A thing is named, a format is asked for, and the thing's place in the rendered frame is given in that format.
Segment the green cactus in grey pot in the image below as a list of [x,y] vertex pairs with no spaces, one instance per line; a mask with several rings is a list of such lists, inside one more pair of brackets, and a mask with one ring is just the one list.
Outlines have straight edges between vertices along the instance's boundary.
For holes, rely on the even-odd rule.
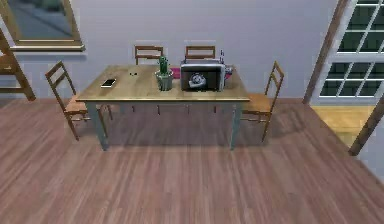
[[159,58],[159,70],[155,73],[160,91],[172,89],[173,72],[168,68],[168,59],[165,56]]

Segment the wooden chair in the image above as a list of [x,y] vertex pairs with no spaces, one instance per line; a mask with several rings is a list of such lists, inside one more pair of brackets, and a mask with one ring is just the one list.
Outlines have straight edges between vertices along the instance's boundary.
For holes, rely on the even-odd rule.
[[135,45],[134,58],[135,63],[139,64],[141,60],[158,60],[164,55],[162,46],[155,45]]
[[[261,141],[264,141],[271,122],[273,110],[278,99],[285,74],[277,61],[273,62],[272,69],[268,76],[268,82],[263,93],[249,93],[249,102],[245,103],[242,109],[242,120],[263,123],[264,129]],[[276,87],[273,97],[268,96],[270,86]]]
[[[60,105],[60,108],[63,112],[65,119],[69,125],[70,130],[76,140],[79,140],[79,136],[75,129],[75,122],[84,121],[87,122],[90,120],[90,117],[87,117],[88,110],[84,102],[77,102],[79,94],[76,92],[73,85],[72,79],[62,61],[58,61],[49,71],[45,73],[46,80],[56,97],[57,102]],[[65,104],[58,93],[58,86],[64,81],[67,80],[68,84],[72,91],[72,96],[67,104]]]
[[214,59],[215,55],[216,47],[213,45],[189,45],[185,47],[186,59]]

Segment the grey laptop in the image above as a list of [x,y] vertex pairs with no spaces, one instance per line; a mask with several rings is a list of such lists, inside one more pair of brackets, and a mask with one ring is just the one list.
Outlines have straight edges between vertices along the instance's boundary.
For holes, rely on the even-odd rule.
[[180,64],[180,82],[183,91],[222,91],[225,65],[213,59],[190,59]]

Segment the wooden table with grey legs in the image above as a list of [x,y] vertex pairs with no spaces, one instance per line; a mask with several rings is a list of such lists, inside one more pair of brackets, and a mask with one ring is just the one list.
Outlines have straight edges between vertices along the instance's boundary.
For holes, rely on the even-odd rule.
[[[158,67],[155,65],[109,65],[81,92],[76,101],[85,103],[103,151],[108,149],[109,144],[97,112],[97,106],[100,104],[228,104],[233,110],[230,137],[230,149],[233,150],[242,107],[249,98],[236,68],[232,66],[232,69],[232,75],[225,81],[224,90],[221,92],[185,92],[181,90],[179,79],[172,82],[171,90],[160,91],[155,76]],[[101,84],[107,79],[115,79],[116,82],[111,88],[101,88]]]

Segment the wood-framed window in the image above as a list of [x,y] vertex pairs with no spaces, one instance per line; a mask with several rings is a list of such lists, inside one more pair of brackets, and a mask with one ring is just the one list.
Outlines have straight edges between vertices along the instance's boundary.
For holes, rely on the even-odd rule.
[[72,0],[0,0],[0,17],[19,52],[83,52]]

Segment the white-framed window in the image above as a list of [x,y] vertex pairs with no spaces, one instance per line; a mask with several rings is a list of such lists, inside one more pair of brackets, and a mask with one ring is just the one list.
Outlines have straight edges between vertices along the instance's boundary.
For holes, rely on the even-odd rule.
[[304,101],[374,105],[384,95],[384,0],[338,0]]

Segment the wooden shelf unit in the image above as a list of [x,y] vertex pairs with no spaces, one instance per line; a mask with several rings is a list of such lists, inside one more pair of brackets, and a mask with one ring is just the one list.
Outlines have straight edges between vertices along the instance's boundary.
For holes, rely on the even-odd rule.
[[0,56],[0,76],[14,76],[19,83],[18,87],[0,87],[0,93],[23,93],[29,101],[34,101],[36,96],[1,29],[0,52],[2,53]]

